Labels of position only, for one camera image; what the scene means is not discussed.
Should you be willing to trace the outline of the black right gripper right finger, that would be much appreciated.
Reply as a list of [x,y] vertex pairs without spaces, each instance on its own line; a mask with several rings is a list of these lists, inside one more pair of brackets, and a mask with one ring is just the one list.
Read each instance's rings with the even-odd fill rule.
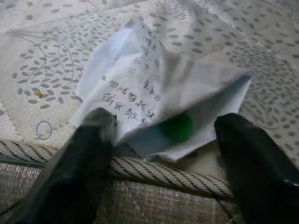
[[264,131],[241,115],[214,128],[229,184],[247,224],[299,222],[299,170]]

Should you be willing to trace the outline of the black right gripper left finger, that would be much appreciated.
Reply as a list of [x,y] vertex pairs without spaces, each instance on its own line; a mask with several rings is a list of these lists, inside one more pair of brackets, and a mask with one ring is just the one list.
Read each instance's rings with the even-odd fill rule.
[[92,224],[108,181],[117,116],[89,112],[27,194],[1,212],[7,224]]

